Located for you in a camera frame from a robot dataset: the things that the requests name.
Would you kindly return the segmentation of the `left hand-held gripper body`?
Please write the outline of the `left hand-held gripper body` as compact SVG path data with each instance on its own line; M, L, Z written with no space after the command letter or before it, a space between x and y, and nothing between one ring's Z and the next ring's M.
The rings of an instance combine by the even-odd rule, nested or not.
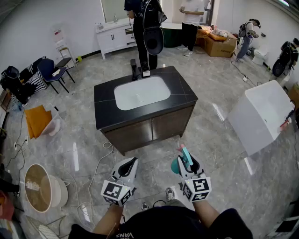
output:
M135 191L135 184L128 184L127 176L114 176L112 173L110 178L104 181L101 195L106 202L122 207Z

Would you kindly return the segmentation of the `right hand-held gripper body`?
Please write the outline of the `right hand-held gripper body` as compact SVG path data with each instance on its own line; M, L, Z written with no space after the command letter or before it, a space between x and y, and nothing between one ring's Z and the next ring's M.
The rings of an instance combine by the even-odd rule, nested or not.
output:
M211 179L204 172L190 179L182 179L179 186L189 202L205 200L212 191Z

